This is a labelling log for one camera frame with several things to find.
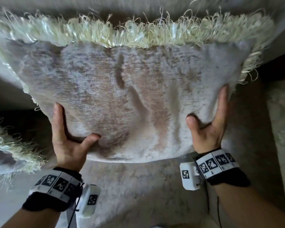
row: wrist strap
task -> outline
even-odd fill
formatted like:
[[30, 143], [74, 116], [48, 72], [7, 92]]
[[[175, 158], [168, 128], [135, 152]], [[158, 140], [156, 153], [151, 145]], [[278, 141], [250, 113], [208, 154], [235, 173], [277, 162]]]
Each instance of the wrist strap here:
[[200, 175], [211, 185], [227, 183], [240, 187], [250, 186], [250, 181], [239, 169], [239, 164], [230, 153], [225, 153], [221, 148], [198, 158], [196, 164]]
[[33, 186], [22, 208], [28, 211], [46, 208], [65, 211], [81, 194], [81, 185], [82, 179], [78, 172], [56, 167]]

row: person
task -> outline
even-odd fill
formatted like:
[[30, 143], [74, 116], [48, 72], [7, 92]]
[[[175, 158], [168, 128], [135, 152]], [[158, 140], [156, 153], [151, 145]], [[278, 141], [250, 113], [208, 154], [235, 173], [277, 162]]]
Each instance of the person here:
[[[192, 134], [193, 147], [199, 154], [220, 148], [227, 122], [228, 87], [224, 86], [218, 99], [214, 120], [200, 129], [194, 116], [187, 116], [186, 123]], [[82, 143], [67, 139], [65, 135], [63, 108], [54, 105], [52, 119], [53, 146], [57, 156], [57, 166], [79, 172], [83, 167], [88, 149], [100, 138], [97, 134], [88, 136]], [[214, 185], [220, 202], [229, 217], [240, 228], [285, 228], [285, 213], [262, 198], [251, 186], [239, 187], [226, 183]], [[2, 228], [54, 228], [60, 212], [50, 208], [28, 211], [24, 208], [16, 212]]]

